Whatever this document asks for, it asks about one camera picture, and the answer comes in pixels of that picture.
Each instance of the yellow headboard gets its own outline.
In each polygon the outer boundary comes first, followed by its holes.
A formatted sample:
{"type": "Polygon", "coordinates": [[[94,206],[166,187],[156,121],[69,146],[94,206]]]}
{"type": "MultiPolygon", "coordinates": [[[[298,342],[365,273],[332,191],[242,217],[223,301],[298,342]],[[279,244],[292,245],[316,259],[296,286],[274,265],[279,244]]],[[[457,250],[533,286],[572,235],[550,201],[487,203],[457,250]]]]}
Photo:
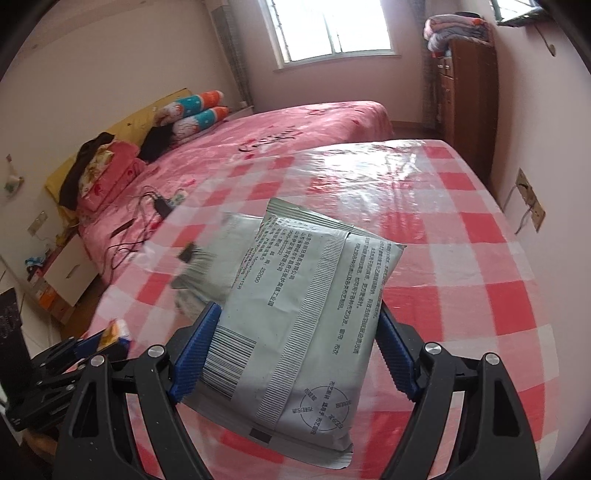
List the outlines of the yellow headboard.
{"type": "MultiPolygon", "coordinates": [[[[171,95],[161,98],[151,105],[138,110],[129,117],[123,119],[121,122],[106,129],[106,131],[113,134],[117,140],[124,140],[140,147],[142,143],[144,143],[146,135],[148,135],[148,131],[150,131],[150,128],[152,128],[152,121],[154,120],[154,114],[156,113],[156,110],[168,105],[170,102],[178,100],[179,98],[184,98],[190,95],[192,95],[191,91],[186,88],[179,90],[178,92],[174,92],[171,95]]],[[[58,203],[60,199],[61,184],[64,183],[66,175],[74,164],[76,155],[77,153],[69,157],[51,175],[49,175],[49,177],[47,177],[45,188],[48,190],[56,203],[58,203]]],[[[72,220],[76,217],[73,212],[64,207],[59,207],[59,209],[60,215],[66,220],[72,220]]]]}

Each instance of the red and white tablecloth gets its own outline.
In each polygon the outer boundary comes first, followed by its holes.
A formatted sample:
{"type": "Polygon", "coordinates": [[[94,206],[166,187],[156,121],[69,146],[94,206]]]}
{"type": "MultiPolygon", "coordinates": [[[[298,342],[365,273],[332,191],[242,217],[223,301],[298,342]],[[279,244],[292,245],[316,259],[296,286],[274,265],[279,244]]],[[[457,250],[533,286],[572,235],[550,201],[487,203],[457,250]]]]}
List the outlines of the red and white tablecloth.
{"type": "MultiPolygon", "coordinates": [[[[333,145],[293,155],[209,162],[196,187],[165,220],[107,290],[91,333],[122,317],[135,343],[130,356],[165,343],[191,323],[174,307],[171,276],[183,269],[182,247],[205,242],[223,212],[262,216],[279,197],[408,244],[384,299],[398,321],[452,354],[480,358],[498,352],[531,423],[542,469],[557,438],[558,360],[552,328],[525,254],[493,198],[466,163],[440,141],[333,145]]],[[[453,447],[461,398],[432,473],[453,447]]],[[[352,429],[350,467],[331,471],[285,458],[243,439],[189,408],[179,410],[216,479],[379,478],[413,404],[399,393],[374,348],[352,429]]],[[[132,422],[148,471],[158,472],[147,434],[131,404],[132,422]]]]}

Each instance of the barcode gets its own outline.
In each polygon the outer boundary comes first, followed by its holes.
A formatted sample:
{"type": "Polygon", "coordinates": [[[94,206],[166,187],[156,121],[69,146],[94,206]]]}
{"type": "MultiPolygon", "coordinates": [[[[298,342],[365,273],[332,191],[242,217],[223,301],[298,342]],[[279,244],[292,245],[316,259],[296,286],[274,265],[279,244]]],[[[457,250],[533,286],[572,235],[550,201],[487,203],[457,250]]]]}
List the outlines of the barcode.
{"type": "Polygon", "coordinates": [[[231,400],[255,345],[254,340],[218,325],[209,346],[201,381],[231,400]]]}

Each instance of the pink pillow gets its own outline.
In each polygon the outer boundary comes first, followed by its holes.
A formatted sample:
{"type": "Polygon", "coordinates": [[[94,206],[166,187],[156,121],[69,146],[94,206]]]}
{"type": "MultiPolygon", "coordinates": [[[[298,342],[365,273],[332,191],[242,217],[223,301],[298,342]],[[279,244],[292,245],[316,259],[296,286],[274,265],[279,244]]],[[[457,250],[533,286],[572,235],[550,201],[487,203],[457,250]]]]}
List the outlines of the pink pillow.
{"type": "Polygon", "coordinates": [[[115,141],[109,146],[109,150],[113,152],[111,163],[89,192],[78,198],[78,206],[82,211],[96,212],[101,205],[115,201],[146,167],[146,164],[137,158],[137,145],[115,141]]]}

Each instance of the window sill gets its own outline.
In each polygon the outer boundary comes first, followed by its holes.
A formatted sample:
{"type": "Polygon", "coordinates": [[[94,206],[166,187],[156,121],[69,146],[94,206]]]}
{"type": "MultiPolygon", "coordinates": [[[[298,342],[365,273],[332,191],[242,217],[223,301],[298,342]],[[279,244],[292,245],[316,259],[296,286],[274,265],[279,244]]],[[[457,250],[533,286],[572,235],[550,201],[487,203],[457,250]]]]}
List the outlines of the window sill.
{"type": "Polygon", "coordinates": [[[347,51],[344,53],[331,53],[322,55],[320,57],[312,57],[310,59],[296,60],[289,63],[283,63],[275,72],[283,72],[297,67],[312,65],[315,63],[323,63],[327,61],[339,61],[357,59],[360,57],[400,57],[401,55],[392,50],[366,50],[366,51],[347,51]]]}

